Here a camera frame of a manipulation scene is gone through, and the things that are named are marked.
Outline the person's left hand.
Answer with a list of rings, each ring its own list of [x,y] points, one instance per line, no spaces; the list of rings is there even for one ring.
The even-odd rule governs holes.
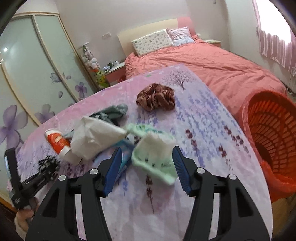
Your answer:
[[[39,208],[39,201],[36,197],[34,198],[34,201],[37,205],[35,209],[19,209],[14,219],[16,233],[21,237],[22,240],[25,240],[27,231],[29,229],[29,224],[27,223],[27,220],[33,218],[35,212]]]

